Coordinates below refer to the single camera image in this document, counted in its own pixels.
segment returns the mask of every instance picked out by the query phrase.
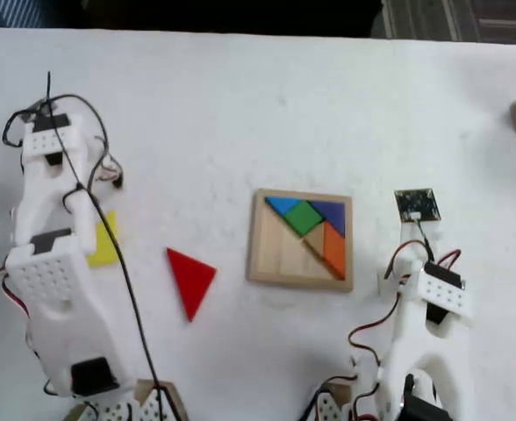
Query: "white table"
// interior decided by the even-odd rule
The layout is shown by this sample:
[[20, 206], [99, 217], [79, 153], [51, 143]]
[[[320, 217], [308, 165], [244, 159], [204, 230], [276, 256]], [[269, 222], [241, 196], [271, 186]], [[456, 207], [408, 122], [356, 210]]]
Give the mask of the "white table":
[[[292, 420], [347, 371], [348, 331], [388, 306], [376, 269], [398, 241], [393, 190], [417, 187], [434, 188], [442, 243], [462, 249], [456, 268], [477, 300], [478, 419], [516, 419], [516, 46], [2, 30], [0, 135], [43, 95], [48, 69], [54, 95], [100, 110], [125, 168], [125, 192], [100, 196], [118, 213], [159, 376], [191, 419]], [[260, 187], [354, 198], [352, 294], [245, 279]], [[0, 262], [21, 191], [18, 152], [0, 141]], [[165, 246], [219, 270], [191, 325]], [[97, 279], [148, 377], [119, 268]], [[0, 290], [0, 419], [61, 419], [70, 401], [42, 394], [23, 326]], [[390, 337], [365, 335], [382, 351]]]

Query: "blue triangle piece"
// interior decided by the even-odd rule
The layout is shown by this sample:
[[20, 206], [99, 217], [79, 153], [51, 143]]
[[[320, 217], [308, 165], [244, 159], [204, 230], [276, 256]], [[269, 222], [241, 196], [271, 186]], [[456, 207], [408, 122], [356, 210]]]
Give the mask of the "blue triangle piece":
[[290, 197], [275, 197], [270, 196], [266, 197], [266, 202], [276, 211], [280, 216], [285, 215], [289, 212], [293, 207], [297, 206], [299, 199], [292, 199]]
[[344, 238], [346, 238], [346, 207], [344, 203], [314, 202], [311, 206]]

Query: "black wire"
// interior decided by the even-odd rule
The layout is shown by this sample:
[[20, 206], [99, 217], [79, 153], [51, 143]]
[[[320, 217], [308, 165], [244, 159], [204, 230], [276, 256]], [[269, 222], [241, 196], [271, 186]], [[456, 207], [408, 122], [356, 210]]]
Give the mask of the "black wire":
[[305, 411], [303, 412], [303, 415], [301, 415], [301, 417], [299, 417], [299, 419], [297, 421], [306, 421], [307, 420], [307, 418], [309, 417], [309, 414], [311, 414], [311, 411], [314, 408], [314, 405], [317, 403], [317, 400], [319, 399], [319, 395], [321, 393], [329, 393], [330, 396], [332, 395], [332, 391], [330, 389], [328, 389], [328, 388], [325, 388], [324, 385], [325, 384], [322, 383], [320, 385], [320, 388], [318, 388], [317, 391], [314, 392], [314, 395], [312, 396], [311, 401], [309, 402], [309, 404], [305, 408]]
[[49, 390], [49, 389], [47, 388], [47, 385], [48, 385], [49, 383], [51, 383], [51, 380], [48, 380], [48, 381], [46, 382], [46, 384], [44, 384], [44, 393], [45, 393], [46, 395], [48, 395], [48, 396], [59, 396], [59, 395], [57, 395], [55, 392], [53, 392], [53, 391], [51, 391], [51, 390]]
[[[110, 224], [108, 223], [108, 220], [106, 219], [106, 216], [104, 215], [104, 212], [102, 211], [102, 208], [100, 207], [100, 204], [98, 203], [98, 199], [96, 198], [96, 196], [94, 196], [94, 194], [92, 193], [90, 188], [88, 188], [88, 189], [84, 188], [84, 185], [81, 183], [81, 180], [79, 179], [79, 177], [76, 174], [75, 168], [73, 166], [73, 162], [70, 160], [70, 158], [69, 158], [69, 156], [67, 154], [67, 149], [66, 149], [65, 145], [63, 145], [63, 141], [61, 140], [61, 137], [60, 137], [59, 132], [57, 130], [57, 124], [55, 123], [54, 112], [53, 112], [52, 105], [51, 105], [52, 101], [56, 100], [56, 98], [58, 98], [58, 97], [53, 98], [53, 99], [50, 98], [50, 96], [49, 96], [50, 89], [51, 89], [51, 72], [47, 72], [46, 104], [47, 104], [47, 107], [49, 109], [49, 117], [51, 119], [51, 124], [52, 124], [52, 126], [54, 128], [54, 131], [55, 131], [55, 136], [59, 140], [59, 143], [61, 145], [61, 149], [62, 149], [62, 151], [63, 151], [63, 153], [65, 155], [65, 158], [67, 159], [68, 164], [72, 168], [73, 174], [75, 175], [76, 189], [84, 189], [84, 191], [86, 191], [86, 193], [89, 195], [90, 201], [92, 202], [93, 206], [97, 210], [98, 216], [100, 217], [100, 220], [104, 224], [104, 228], [105, 228], [106, 232], [108, 233], [108, 236], [110, 237], [111, 243], [112, 243], [112, 245], [113, 245], [113, 247], [114, 247], [114, 249], [116, 251], [116, 254], [118, 255], [119, 264], [121, 265], [122, 271], [124, 273], [125, 285], [127, 287], [127, 292], [129, 293], [129, 297], [130, 297], [131, 302], [132, 302], [133, 313], [135, 315], [135, 321], [137, 322], [137, 327], [138, 327], [138, 330], [139, 330], [139, 335], [140, 335], [140, 338], [141, 338], [141, 344], [143, 346], [143, 351], [145, 352], [145, 356], [147, 358], [147, 364], [149, 366], [149, 370], [151, 371], [151, 376], [153, 377], [154, 388], [157, 390], [157, 401], [159, 403], [160, 419], [163, 419], [162, 399], [161, 399], [161, 393], [160, 393], [161, 387], [159, 385], [159, 379], [158, 379], [158, 376], [156, 375], [156, 371], [154, 370], [153, 358], [151, 357], [151, 353], [149, 352], [149, 349], [148, 349], [147, 339], [145, 338], [145, 330], [143, 328], [143, 323], [141, 321], [141, 315], [140, 315], [140, 312], [139, 312], [139, 307], [137, 305], [137, 299], [135, 298], [135, 294], [133, 292], [133, 286], [132, 286], [132, 283], [131, 283], [131, 280], [130, 280], [130, 277], [129, 277], [129, 272], [127, 271], [127, 265], [125, 264], [124, 255], [122, 254], [121, 248], [120, 248], [120, 246], [118, 244], [118, 241], [116, 240], [116, 237], [114, 236], [114, 233], [113, 233], [113, 231], [110, 228]], [[68, 96], [79, 97], [79, 96], [75, 96], [73, 94], [66, 94], [65, 95], [65, 97], [68, 97]], [[100, 116], [98, 115], [96, 110], [94, 110], [94, 107], [92, 107], [90, 105], [90, 103], [88, 103], [88, 101], [86, 101], [86, 100], [84, 100], [84, 101], [93, 110], [93, 112], [96, 114], [96, 116], [97, 116], [97, 118], [98, 118], [98, 120], [99, 120], [99, 122], [101, 124], [101, 127], [103, 127], [104, 138], [107, 139], [106, 130], [104, 128], [104, 124], [102, 123], [102, 120], [101, 120]], [[168, 401], [170, 403], [170, 408], [172, 409], [172, 412], [174, 413], [175, 418], [176, 419], [180, 419], [180, 416], [179, 416], [179, 414], [178, 414], [178, 412], [176, 410], [176, 407], [174, 406], [174, 404], [172, 404], [173, 401], [171, 399], [171, 396], [169, 395], [168, 390], [166, 388], [163, 388], [163, 391], [164, 391], [164, 393], [165, 393], [165, 395], [166, 395], [166, 397], [167, 397], [167, 399], [168, 399]]]
[[90, 403], [88, 401], [84, 401], [84, 404], [94, 411], [94, 415], [97, 417], [97, 419], [98, 419], [98, 417], [100, 417], [100, 412], [98, 412], [96, 406], [94, 406], [92, 403]]
[[362, 393], [361, 395], [358, 395], [358, 396], [355, 397], [354, 404], [352, 405], [352, 411], [353, 411], [353, 414], [354, 414], [354, 418], [353, 418], [354, 421], [358, 421], [359, 419], [361, 419], [361, 416], [357, 415], [357, 403], [358, 403], [358, 401], [360, 399], [363, 399], [364, 397], [373, 396], [378, 390], [379, 390], [379, 382], [375, 383], [375, 387], [372, 390], [370, 390], [369, 392]]
[[430, 246], [430, 242], [427, 240], [426, 233], [422, 230], [422, 224], [419, 222], [419, 219], [414, 219], [414, 222], [419, 228], [420, 233], [424, 239], [424, 245], [426, 246], [427, 258], [430, 261], [435, 261], [434, 252], [432, 251], [432, 247]]
[[[95, 181], [94, 175], [95, 175], [96, 171], [98, 170], [98, 168], [100, 168], [100, 166], [102, 165], [102, 162], [103, 162], [104, 158], [106, 157], [106, 155], [109, 155], [110, 147], [109, 147], [109, 140], [108, 140], [108, 132], [106, 131], [104, 121], [100, 117], [100, 114], [98, 113], [97, 109], [94, 108], [94, 105], [92, 105], [87, 99], [83, 98], [82, 96], [77, 95], [77, 94], [62, 94], [62, 95], [46, 98], [45, 100], [43, 100], [41, 102], [37, 102], [37, 104], [35, 104], [35, 105], [37, 105], [35, 109], [33, 107], [29, 107], [29, 108], [25, 108], [23, 110], [14, 112], [11, 115], [11, 117], [8, 119], [6, 124], [4, 125], [3, 137], [2, 137], [3, 143], [10, 147], [22, 147], [22, 145], [23, 145], [22, 139], [18, 143], [13, 143], [8, 139], [8, 132], [9, 132], [14, 120], [22, 115], [41, 114], [41, 111], [42, 111], [42, 109], [44, 109], [44, 107], [47, 107], [48, 110], [51, 111], [51, 114], [53, 114], [53, 108], [50, 108], [50, 105], [52, 103], [55, 103], [56, 101], [59, 101], [60, 99], [65, 99], [65, 98], [74, 98], [74, 99], [77, 99], [77, 100], [81, 101], [82, 103], [84, 103], [92, 111], [92, 113], [94, 114], [94, 116], [96, 117], [96, 119], [98, 121], [98, 124], [100, 125], [100, 129], [102, 130], [103, 136], [100, 139], [103, 141], [103, 144], [104, 144], [104, 152], [102, 153], [102, 155], [100, 156], [100, 158], [98, 159], [98, 161], [96, 162], [96, 164], [94, 165], [92, 170], [90, 171], [89, 181], [87, 183], [87, 188], [89, 190], [92, 190], [92, 185], [94, 184], [94, 181]], [[119, 167], [120, 173], [123, 174], [123, 169], [122, 169], [121, 165], [119, 164], [119, 162], [113, 156], [110, 155], [110, 157], [111, 157], [111, 160]]]

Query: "cable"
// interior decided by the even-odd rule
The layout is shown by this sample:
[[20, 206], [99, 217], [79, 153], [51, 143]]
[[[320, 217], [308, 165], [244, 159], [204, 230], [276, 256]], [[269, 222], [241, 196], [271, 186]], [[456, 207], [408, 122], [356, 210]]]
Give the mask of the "cable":
[[[102, 159], [104, 158], [104, 156], [102, 156], [101, 159], [98, 160], [98, 163], [96, 164], [95, 168], [93, 169], [92, 173], [90, 174], [91, 177], [89, 179], [88, 188], [85, 189], [84, 185], [81, 183], [81, 180], [79, 179], [79, 177], [76, 174], [75, 168], [73, 166], [73, 162], [70, 160], [70, 158], [67, 154], [67, 148], [65, 147], [65, 145], [63, 144], [63, 141], [61, 140], [61, 137], [57, 130], [57, 124], [55, 123], [54, 111], [52, 108], [52, 101], [55, 101], [57, 98], [68, 97], [68, 96], [78, 97], [78, 98], [80, 98], [80, 97], [75, 96], [73, 94], [67, 94], [65, 96], [56, 96], [55, 98], [50, 98], [50, 96], [49, 96], [50, 90], [51, 90], [51, 72], [47, 72], [46, 104], [49, 109], [49, 117], [51, 119], [51, 124], [52, 124], [52, 127], [54, 128], [55, 136], [56, 136], [57, 140], [59, 141], [59, 144], [61, 145], [61, 149], [65, 155], [65, 158], [67, 159], [68, 164], [71, 167], [73, 174], [75, 175], [76, 189], [84, 189], [86, 191], [86, 193], [89, 195], [90, 201], [94, 205], [94, 207], [98, 213], [98, 216], [100, 217], [102, 223], [104, 224], [104, 228], [105, 228], [106, 232], [108, 233], [108, 236], [110, 237], [111, 243], [114, 247], [114, 250], [116, 251], [116, 254], [118, 255], [119, 264], [121, 265], [122, 271], [124, 273], [125, 285], [127, 287], [127, 292], [129, 294], [129, 297], [132, 302], [133, 313], [135, 315], [135, 321], [137, 322], [137, 327], [139, 330], [141, 344], [143, 346], [143, 351], [145, 352], [145, 356], [147, 358], [147, 364], [149, 366], [149, 370], [151, 371], [151, 376], [153, 377], [154, 388], [157, 390], [157, 401], [159, 403], [159, 415], [160, 415], [159, 419], [163, 419], [163, 414], [164, 414], [164, 412], [162, 410], [162, 399], [161, 399], [161, 393], [160, 393], [161, 389], [163, 389], [168, 401], [170, 402], [170, 407], [172, 409], [172, 412], [173, 412], [175, 418], [180, 419], [180, 417], [177, 413], [176, 407], [172, 404], [173, 401], [171, 399], [171, 396], [169, 395], [168, 390], [166, 388], [161, 388], [161, 386], [159, 385], [159, 379], [156, 375], [156, 371], [154, 370], [153, 358], [151, 357], [151, 353], [149, 352], [149, 349], [148, 349], [147, 339], [145, 338], [145, 330], [143, 328], [143, 323], [141, 321], [141, 315], [139, 312], [139, 307], [137, 305], [137, 299], [135, 298], [135, 294], [133, 292], [133, 287], [131, 284], [131, 280], [129, 278], [129, 273], [127, 271], [127, 265], [125, 264], [125, 259], [121, 252], [121, 248], [119, 247], [118, 241], [116, 240], [116, 237], [114, 236], [114, 233], [110, 228], [110, 224], [108, 223], [108, 220], [106, 219], [106, 216], [104, 215], [104, 212], [102, 211], [102, 208], [100, 207], [100, 204], [98, 203], [98, 199], [94, 196], [94, 194], [90, 190], [93, 174], [96, 171], [97, 166], [100, 165], [100, 163], [102, 162]], [[100, 116], [98, 115], [98, 113], [96, 112], [94, 107], [92, 107], [92, 105], [90, 105], [90, 103], [88, 101], [86, 101], [86, 100], [83, 100], [83, 101], [92, 109], [92, 111], [95, 113], [96, 117], [98, 118], [100, 126], [102, 127], [102, 130], [103, 130], [104, 138], [106, 139], [106, 143], [107, 143], [108, 137], [106, 135], [106, 130], [104, 128], [104, 123], [102, 123], [102, 119], [100, 118]]]
[[26, 304], [24, 304], [24, 301], [18, 298], [17, 295], [14, 294], [6, 284], [6, 280], [8, 279], [8, 277], [8, 275], [3, 276], [3, 282], [1, 284], [4, 294], [7, 297], [9, 297], [12, 300], [12, 302], [14, 302], [18, 307], [20, 307], [20, 309], [26, 314], [26, 316], [30, 317], [30, 313], [28, 312], [28, 308], [26, 307]]
[[365, 331], [366, 329], [370, 329], [372, 327], [377, 327], [379, 325], [382, 325], [384, 322], [386, 322], [389, 319], [389, 317], [392, 316], [392, 313], [394, 313], [395, 310], [397, 309], [398, 302], [400, 301], [400, 297], [401, 297], [400, 292], [397, 292], [397, 299], [395, 300], [395, 303], [392, 305], [391, 310], [383, 318], [380, 318], [379, 320], [376, 320], [375, 322], [367, 323], [366, 325], [361, 325], [359, 327], [356, 327], [348, 335], [349, 345], [351, 345], [355, 348], [365, 349], [366, 351], [369, 351], [370, 353], [372, 353], [373, 356], [375, 357], [375, 362], [378, 367], [381, 366], [381, 360], [379, 359], [379, 355], [377, 354], [376, 350], [373, 349], [371, 346], [358, 344], [357, 342], [354, 342], [352, 340], [352, 337], [358, 332]]
[[419, 239], [409, 239], [408, 241], [402, 243], [400, 246], [397, 247], [397, 249], [395, 250], [395, 253], [392, 254], [391, 260], [389, 261], [389, 265], [387, 266], [387, 270], [384, 273], [384, 277], [383, 277], [384, 279], [389, 279], [389, 276], [394, 271], [395, 259], [397, 258], [398, 254], [402, 250], [404, 250], [405, 247], [409, 246], [410, 244], [420, 244], [427, 251], [426, 245], [423, 242], [421, 242]]
[[326, 384], [331, 382], [332, 380], [346, 380], [348, 382], [354, 382], [357, 380], [357, 375], [333, 375], [332, 377], [328, 377], [326, 380], [324, 380], [319, 388], [314, 392], [314, 395], [312, 396], [311, 401], [307, 404], [305, 411], [303, 412], [303, 415], [298, 419], [298, 421], [306, 421], [306, 419], [309, 417], [309, 414], [311, 413], [311, 410], [313, 407], [315, 407], [315, 413], [318, 416], [318, 405], [317, 401], [319, 400], [319, 395], [322, 393], [328, 393], [330, 396], [332, 395], [332, 391], [326, 387]]
[[422, 224], [419, 222], [419, 219], [414, 219], [414, 223], [418, 226], [419, 231], [422, 234], [422, 237], [424, 238], [424, 247], [426, 248], [426, 251], [427, 251], [427, 258], [430, 261], [435, 261], [434, 252], [432, 251], [430, 242], [427, 240], [426, 233], [424, 232], [424, 230], [422, 230]]
[[456, 248], [455, 250], [450, 251], [449, 253], [445, 254], [441, 259], [437, 261], [438, 266], [441, 266], [441, 263], [449, 259], [451, 256], [453, 256], [453, 259], [449, 262], [448, 269], [451, 269], [451, 267], [455, 264], [457, 259], [461, 257], [461, 249]]
[[51, 383], [51, 380], [47, 380], [46, 384], [44, 384], [44, 393], [45, 393], [46, 395], [48, 395], [48, 396], [59, 396], [59, 395], [57, 395], [57, 393], [55, 393], [54, 391], [49, 390], [49, 389], [47, 388], [47, 385], [48, 385], [49, 383]]
[[84, 404], [93, 410], [94, 415], [96, 416], [96, 420], [98, 420], [98, 418], [100, 417], [100, 412], [98, 412], [97, 407], [89, 401], [84, 401]]
[[[52, 103], [55, 103], [61, 99], [65, 99], [65, 98], [74, 98], [74, 99], [77, 99], [80, 102], [84, 103], [92, 111], [92, 113], [94, 114], [94, 116], [96, 117], [96, 119], [98, 121], [98, 124], [100, 125], [100, 129], [102, 130], [103, 136], [102, 137], [97, 136], [97, 137], [100, 140], [102, 140], [102, 142], [104, 144], [104, 151], [103, 151], [102, 155], [100, 156], [100, 158], [98, 159], [98, 161], [96, 162], [96, 164], [94, 165], [94, 167], [92, 168], [92, 170], [90, 171], [89, 181], [87, 184], [88, 189], [92, 189], [92, 185], [95, 181], [94, 175], [95, 175], [96, 171], [98, 170], [98, 168], [102, 166], [102, 162], [103, 162], [104, 158], [106, 157], [106, 155], [110, 155], [110, 159], [112, 160], [112, 162], [114, 162], [119, 167], [120, 174], [123, 176], [123, 168], [121, 167], [119, 162], [113, 156], [111, 156], [111, 154], [109, 153], [108, 133], [106, 131], [104, 121], [100, 117], [100, 114], [98, 113], [97, 109], [94, 108], [94, 106], [87, 99], [85, 99], [82, 96], [79, 96], [77, 94], [58, 95], [58, 96], [50, 97], [49, 100], [47, 100], [47, 98], [46, 98], [43, 101], [38, 101], [32, 107], [14, 112], [11, 115], [11, 117], [7, 120], [6, 124], [4, 125], [3, 137], [2, 137], [3, 143], [5, 145], [11, 146], [11, 147], [22, 147], [22, 145], [23, 145], [22, 139], [18, 143], [11, 142], [8, 139], [8, 132], [12, 126], [12, 123], [14, 123], [14, 120], [16, 118], [18, 118], [19, 116], [23, 116], [23, 115], [28, 116], [28, 115], [42, 114], [42, 109], [44, 109], [46, 107], [49, 109], [49, 105], [51, 105]], [[114, 185], [117, 188], [120, 187], [121, 183], [118, 183], [119, 184], [118, 185], [118, 184], [116, 184], [117, 180], [112, 180], [112, 181], [114, 182]]]
[[366, 393], [363, 393], [361, 395], [358, 395], [354, 399], [354, 404], [352, 405], [352, 411], [353, 411], [353, 420], [354, 421], [377, 421], [377, 418], [370, 414], [363, 414], [358, 417], [357, 415], [357, 403], [360, 399], [363, 399], [364, 397], [373, 396], [377, 391], [379, 390], [379, 382], [375, 383], [375, 387]]

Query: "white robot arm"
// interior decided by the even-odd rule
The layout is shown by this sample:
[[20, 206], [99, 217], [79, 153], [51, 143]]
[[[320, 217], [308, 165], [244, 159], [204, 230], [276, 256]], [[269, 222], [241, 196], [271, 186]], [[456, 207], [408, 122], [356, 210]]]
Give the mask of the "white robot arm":
[[[83, 184], [90, 173], [87, 138], [76, 115], [54, 116], [68, 157]], [[27, 306], [33, 350], [59, 396], [93, 396], [132, 389], [135, 379], [111, 329], [104, 299], [93, 288], [86, 256], [97, 247], [95, 210], [86, 191], [69, 195], [72, 226], [45, 232], [50, 215], [76, 188], [50, 124], [37, 116], [25, 125], [24, 196], [16, 213], [15, 246], [5, 268]]]
[[381, 421], [473, 421], [472, 304], [461, 277], [427, 262], [405, 285], [379, 370]]

